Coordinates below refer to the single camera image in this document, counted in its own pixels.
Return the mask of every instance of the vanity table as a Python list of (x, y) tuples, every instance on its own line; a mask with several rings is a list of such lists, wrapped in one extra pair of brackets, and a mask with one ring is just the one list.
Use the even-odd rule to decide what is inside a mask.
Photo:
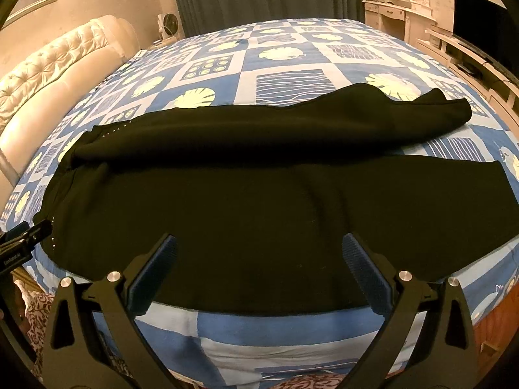
[(363, 0), (365, 23), (416, 46), (429, 40), (428, 30), (436, 25), (429, 0)]

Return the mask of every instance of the bed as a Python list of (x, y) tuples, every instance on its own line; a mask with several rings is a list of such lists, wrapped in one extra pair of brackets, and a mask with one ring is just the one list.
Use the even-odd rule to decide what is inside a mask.
[[(19, 114), (28, 102), (7, 119), (0, 135), (4, 153), (1, 179), (10, 183), (9, 191), (0, 195), (6, 203), (0, 218), (2, 229), (22, 221), (32, 223), (64, 153), (94, 125), (113, 123), (115, 128), (120, 120), (174, 108), (229, 103), (287, 106), (359, 82), (372, 84), (396, 100), (414, 100), (431, 88), (440, 88), (449, 99), (466, 98), (473, 113), (468, 124), (424, 145), (402, 148), (400, 153), (477, 162), (499, 160), (519, 197), (519, 142), (504, 121), (476, 91), (434, 59), (363, 23), (347, 19), (273, 20), (184, 39), (156, 50), (134, 51), (126, 62), (121, 51), (118, 54), (120, 67), (102, 73), (100, 83), (85, 89), (79, 102), (65, 103), (59, 109), (45, 106), (49, 112), (59, 111), (53, 126), (38, 132), (40, 141), (33, 139), (23, 153), (11, 148), (16, 140), (9, 142), (10, 149), (4, 147), (2, 137), (6, 132), (14, 136), (9, 129), (13, 122), (26, 121), (27, 114)], [(35, 95), (46, 89), (42, 87)], [(151, 197), (160, 195), (151, 189)], [(464, 288), (474, 325), (515, 285), (518, 243), (519, 236), (455, 274)], [(73, 276), (53, 264), (39, 246), (24, 268), (48, 292), (54, 292), (66, 275)], [(83, 282), (81, 277), (74, 278)], [(424, 314), (417, 315), (392, 372), (405, 366), (423, 319)], [(102, 317), (98, 315), (96, 320), (116, 352)], [(383, 318), (370, 308), (244, 317), (153, 303), (136, 321), (166, 367), (187, 380), (211, 389), (264, 389), (302, 374), (346, 374), (372, 341)]]

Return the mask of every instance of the flat screen tv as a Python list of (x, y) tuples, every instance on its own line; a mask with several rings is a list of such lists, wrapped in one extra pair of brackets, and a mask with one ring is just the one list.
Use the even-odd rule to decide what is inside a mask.
[(454, 0), (453, 35), (519, 86), (519, 29), (489, 0)]

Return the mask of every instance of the metal screw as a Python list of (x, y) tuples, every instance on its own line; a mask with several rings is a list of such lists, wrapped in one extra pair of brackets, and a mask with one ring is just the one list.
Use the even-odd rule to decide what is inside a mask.
[(455, 277), (450, 277), (449, 279), (447, 279), (447, 282), (451, 287), (457, 287), (459, 285), (459, 280)]
[(108, 279), (110, 282), (117, 282), (121, 278), (120, 272), (110, 272), (106, 279)]
[(398, 276), (401, 280), (404, 280), (406, 282), (413, 279), (411, 272), (408, 272), (408, 271), (400, 271)]
[(61, 280), (61, 284), (60, 284), (60, 285), (61, 285), (63, 288), (66, 288), (66, 287), (68, 287), (71, 283), (72, 283), (72, 278), (66, 277), (66, 278), (63, 278), (63, 279)]

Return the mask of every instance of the cream leather headboard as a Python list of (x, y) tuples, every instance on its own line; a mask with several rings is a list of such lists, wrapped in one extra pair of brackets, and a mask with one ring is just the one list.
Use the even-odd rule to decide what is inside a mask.
[(0, 80), (2, 207), (59, 121), (139, 49), (126, 20), (103, 16), (45, 45)]

